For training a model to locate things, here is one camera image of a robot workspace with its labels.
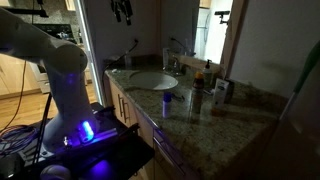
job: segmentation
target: wooden floor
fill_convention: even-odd
[[[87,92],[89,101],[96,102],[93,84],[88,84]],[[11,125],[29,125],[38,122],[42,119],[44,107],[48,94],[30,94],[22,97],[21,106],[16,118]],[[12,119],[16,112],[19,102],[19,97],[0,100],[0,130]],[[48,118],[54,117],[57,114],[57,108],[54,101],[51,101]]]

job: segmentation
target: white sink basin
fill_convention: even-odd
[[[138,72],[130,76],[130,82],[143,89],[165,90],[175,87],[178,81],[159,72]]]

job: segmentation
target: granite countertop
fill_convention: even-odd
[[[204,95],[200,114],[190,113],[193,73],[178,76],[179,84],[167,91],[183,95],[172,101],[172,115],[162,117],[163,91],[145,90],[130,83],[139,71],[159,71],[161,65],[143,65],[136,70],[106,71],[109,79],[135,104],[155,128],[159,128],[201,179],[225,177],[230,166],[255,150],[276,127],[285,102],[269,93],[235,83],[233,97],[222,117],[211,115],[212,96]]]

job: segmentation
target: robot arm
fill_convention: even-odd
[[[84,121],[97,132],[98,123],[84,84],[87,58],[81,48],[51,37],[2,8],[0,22],[0,53],[39,64],[47,71],[58,114],[46,125],[44,148],[56,152],[63,146],[64,137],[78,138],[79,125]]]

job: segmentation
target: soap dispenser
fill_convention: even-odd
[[[202,73],[204,75],[204,88],[210,89],[211,88],[211,78],[212,78],[212,71],[210,69],[210,59],[207,60],[206,66],[203,68]]]

